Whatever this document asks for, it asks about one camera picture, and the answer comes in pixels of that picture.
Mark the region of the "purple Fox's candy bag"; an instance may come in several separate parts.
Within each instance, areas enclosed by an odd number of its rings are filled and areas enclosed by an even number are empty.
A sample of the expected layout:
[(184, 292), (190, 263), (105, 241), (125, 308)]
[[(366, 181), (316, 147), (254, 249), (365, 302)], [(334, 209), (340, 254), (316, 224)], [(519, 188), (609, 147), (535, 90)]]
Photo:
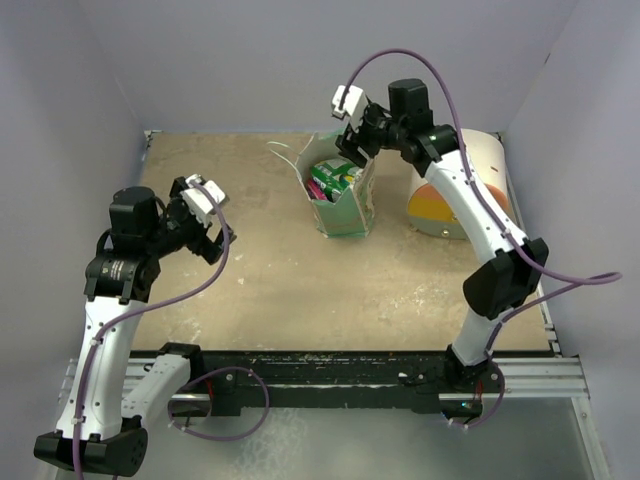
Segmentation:
[(316, 182), (312, 178), (307, 180), (306, 190), (311, 200), (321, 200), (321, 201), (328, 200), (324, 191), (316, 184)]

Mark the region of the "yellow green Fox's candy bag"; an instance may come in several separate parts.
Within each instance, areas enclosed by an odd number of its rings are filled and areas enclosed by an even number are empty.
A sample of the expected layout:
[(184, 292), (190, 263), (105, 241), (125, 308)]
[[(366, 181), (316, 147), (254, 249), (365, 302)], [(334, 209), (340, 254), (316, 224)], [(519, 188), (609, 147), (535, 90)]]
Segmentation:
[(311, 180), (331, 201), (337, 201), (360, 172), (360, 167), (343, 158), (323, 160), (310, 169)]

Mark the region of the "white round drawer box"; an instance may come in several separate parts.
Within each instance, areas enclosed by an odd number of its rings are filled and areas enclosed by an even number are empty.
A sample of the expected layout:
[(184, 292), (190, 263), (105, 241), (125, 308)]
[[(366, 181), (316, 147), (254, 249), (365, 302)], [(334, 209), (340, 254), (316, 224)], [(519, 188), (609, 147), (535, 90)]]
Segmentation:
[[(463, 129), (462, 135), (473, 167), (502, 210), (511, 216), (501, 142), (494, 135), (473, 129)], [(415, 170), (411, 174), (407, 214), (417, 231), (440, 238), (468, 239), (449, 205)]]

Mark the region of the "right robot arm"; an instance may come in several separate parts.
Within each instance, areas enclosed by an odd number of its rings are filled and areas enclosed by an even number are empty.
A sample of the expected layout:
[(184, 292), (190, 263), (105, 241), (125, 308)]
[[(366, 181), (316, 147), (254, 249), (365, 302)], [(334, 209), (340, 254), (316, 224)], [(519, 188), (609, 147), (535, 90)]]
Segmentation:
[(388, 95), (384, 108), (358, 87), (339, 86), (332, 114), (348, 124), (336, 146), (359, 167), (382, 150), (399, 152), (441, 195), (470, 240), (480, 266), (463, 283), (468, 312), (444, 369), (452, 389), (467, 391), (488, 368), (500, 324), (536, 290), (549, 249), (510, 220), (473, 167), (459, 130), (435, 124), (423, 81), (394, 81)]

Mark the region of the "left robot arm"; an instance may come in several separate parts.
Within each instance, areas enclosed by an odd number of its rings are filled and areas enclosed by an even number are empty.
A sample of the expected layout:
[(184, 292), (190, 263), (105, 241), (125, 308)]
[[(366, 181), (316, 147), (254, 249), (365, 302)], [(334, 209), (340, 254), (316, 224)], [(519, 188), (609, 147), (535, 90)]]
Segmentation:
[(169, 200), (135, 186), (116, 192), (110, 227), (85, 270), (85, 324), (66, 405), (54, 430), (36, 438), (34, 455), (77, 478), (131, 477), (146, 454), (148, 429), (180, 388), (194, 392), (206, 378), (202, 352), (168, 343), (131, 390), (125, 388), (133, 340), (142, 316), (193, 297), (202, 286), (150, 303), (160, 261), (182, 249), (222, 270), (235, 234), (222, 207), (225, 192), (198, 174), (174, 179)]

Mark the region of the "green paper bag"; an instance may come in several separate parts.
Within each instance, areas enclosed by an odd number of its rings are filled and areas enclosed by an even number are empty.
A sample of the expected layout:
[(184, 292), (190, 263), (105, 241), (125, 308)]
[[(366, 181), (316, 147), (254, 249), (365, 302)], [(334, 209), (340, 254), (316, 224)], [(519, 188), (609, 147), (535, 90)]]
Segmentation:
[(267, 146), (272, 154), (293, 168), (295, 178), (312, 207), (316, 228), (325, 237), (365, 237), (369, 234), (375, 217), (373, 162), (361, 168), (354, 183), (337, 201), (311, 200), (306, 190), (306, 182), (311, 178), (312, 166), (323, 160), (343, 158), (335, 145), (337, 137), (338, 134), (335, 132), (315, 133), (299, 152), (278, 141), (269, 141)]

